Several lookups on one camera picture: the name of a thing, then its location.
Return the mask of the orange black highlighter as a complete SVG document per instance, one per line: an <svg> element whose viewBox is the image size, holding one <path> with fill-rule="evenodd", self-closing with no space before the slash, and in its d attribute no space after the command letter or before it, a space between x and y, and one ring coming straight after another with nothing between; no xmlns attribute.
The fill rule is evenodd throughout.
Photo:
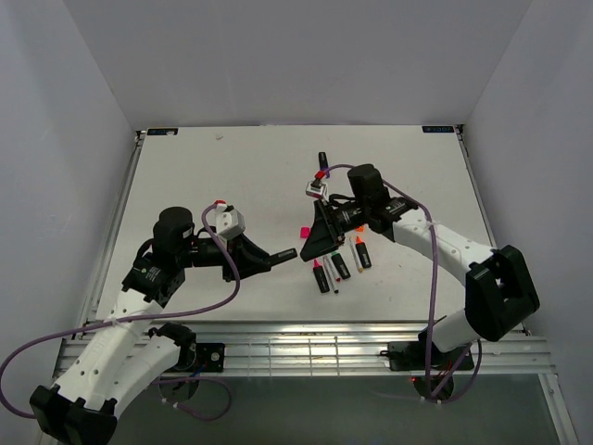
<svg viewBox="0 0 593 445"><path fill-rule="evenodd" d="M363 270L370 269L372 267L372 262L370 259L369 252L366 244L359 236L356 236L355 250L357 251L361 268Z"/></svg>

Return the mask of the purple cap black highlighter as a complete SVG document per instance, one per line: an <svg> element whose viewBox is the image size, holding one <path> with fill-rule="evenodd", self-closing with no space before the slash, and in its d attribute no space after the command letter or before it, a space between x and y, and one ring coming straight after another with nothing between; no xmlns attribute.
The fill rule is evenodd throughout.
<svg viewBox="0 0 593 445"><path fill-rule="evenodd" d="M319 170L326 172L329 169L329 162L325 152L318 153Z"/></svg>

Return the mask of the yellow cap white marker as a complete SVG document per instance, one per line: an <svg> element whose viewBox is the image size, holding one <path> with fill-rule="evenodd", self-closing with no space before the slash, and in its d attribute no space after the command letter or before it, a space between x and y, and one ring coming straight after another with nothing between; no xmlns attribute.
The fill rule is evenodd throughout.
<svg viewBox="0 0 593 445"><path fill-rule="evenodd" d="M354 260L357 271L359 273L363 273L364 269L360 263L360 258L359 258L358 252L356 251L355 245L351 242L351 240L348 241L348 245L349 245L351 254L353 256L353 260Z"/></svg>

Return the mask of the green cap black highlighter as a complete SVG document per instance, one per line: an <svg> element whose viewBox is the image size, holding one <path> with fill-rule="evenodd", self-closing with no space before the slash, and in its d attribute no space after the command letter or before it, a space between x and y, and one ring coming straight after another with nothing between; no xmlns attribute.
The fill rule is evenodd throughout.
<svg viewBox="0 0 593 445"><path fill-rule="evenodd" d="M348 280L351 277L351 273L340 253L334 252L331 255L331 261L341 280Z"/></svg>

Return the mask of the black cap white marker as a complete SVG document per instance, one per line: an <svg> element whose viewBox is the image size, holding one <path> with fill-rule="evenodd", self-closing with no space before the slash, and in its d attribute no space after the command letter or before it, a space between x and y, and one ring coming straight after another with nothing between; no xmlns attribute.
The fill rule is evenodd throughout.
<svg viewBox="0 0 593 445"><path fill-rule="evenodd" d="M334 294L338 294L339 293L339 289L335 286L334 277L333 277L333 275L332 275L332 273L330 271L330 267L329 267L328 261L326 259L323 259L322 260L322 265L323 265L324 271L325 271L325 273L327 275L328 284L329 284L329 287L330 287L331 291Z"/></svg>

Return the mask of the pink cap black highlighter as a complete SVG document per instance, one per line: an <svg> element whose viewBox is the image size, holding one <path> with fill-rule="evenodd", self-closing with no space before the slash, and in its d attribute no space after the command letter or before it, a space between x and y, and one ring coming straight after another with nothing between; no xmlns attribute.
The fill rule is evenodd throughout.
<svg viewBox="0 0 593 445"><path fill-rule="evenodd" d="M328 293L330 291L330 287L327 281L327 277L325 275L325 271L318 260L313 261L313 268L312 268L315 281L317 283L318 289L322 294Z"/></svg>

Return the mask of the blue cap black highlighter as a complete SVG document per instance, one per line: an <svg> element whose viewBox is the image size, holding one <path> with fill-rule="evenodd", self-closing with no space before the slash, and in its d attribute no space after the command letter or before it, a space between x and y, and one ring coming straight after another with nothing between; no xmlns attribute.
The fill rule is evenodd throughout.
<svg viewBox="0 0 593 445"><path fill-rule="evenodd" d="M277 252L273 255L270 255L270 257L268 258L268 264L271 267L275 267L279 264L293 260L296 257L297 257L297 250L295 248L290 248L290 249L286 249L286 250Z"/></svg>

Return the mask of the red cap white marker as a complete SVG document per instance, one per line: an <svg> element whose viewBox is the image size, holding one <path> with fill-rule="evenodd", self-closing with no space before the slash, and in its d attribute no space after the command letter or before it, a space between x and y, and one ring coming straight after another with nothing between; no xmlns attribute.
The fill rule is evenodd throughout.
<svg viewBox="0 0 593 445"><path fill-rule="evenodd" d="M338 272L338 271L337 271L337 269L335 268L335 266L334 266L334 264L333 264L332 260L328 260L327 262L328 262L329 269L330 269L330 272L331 272L331 274L332 274L332 277L333 277L333 279L334 279L334 280L335 280L337 283L339 283L339 282L341 281L341 276L340 276L339 272Z"/></svg>

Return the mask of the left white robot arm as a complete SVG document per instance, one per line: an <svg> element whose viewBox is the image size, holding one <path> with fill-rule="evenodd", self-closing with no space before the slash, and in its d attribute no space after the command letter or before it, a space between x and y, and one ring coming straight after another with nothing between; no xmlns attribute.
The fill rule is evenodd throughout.
<svg viewBox="0 0 593 445"><path fill-rule="evenodd" d="M110 316L92 326L92 339L62 376L32 393L32 415L45 434L63 444L106 444L145 388L170 369L196 366L196 333L177 323L178 313L164 313L186 270L219 267L224 281L239 284L297 254L259 248L245 236L243 215L231 205L218 202L206 211L215 214L215 223L201 229L183 207L158 215Z"/></svg>

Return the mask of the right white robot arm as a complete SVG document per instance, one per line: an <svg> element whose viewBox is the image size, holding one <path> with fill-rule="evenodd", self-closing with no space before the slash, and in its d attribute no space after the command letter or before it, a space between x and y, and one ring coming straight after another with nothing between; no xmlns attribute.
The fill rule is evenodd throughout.
<svg viewBox="0 0 593 445"><path fill-rule="evenodd" d="M424 366L439 368L454 349L477 340L496 342L539 309L518 248L479 244L437 223L424 204L386 182L371 164L347 167L352 191L348 197L329 194L326 175L317 172L306 186L314 221L300 251L303 261L337 251L350 232L367 226L430 260L433 276L445 270L463 286L462 308L437 320L437 282L431 283L428 322L418 340Z"/></svg>

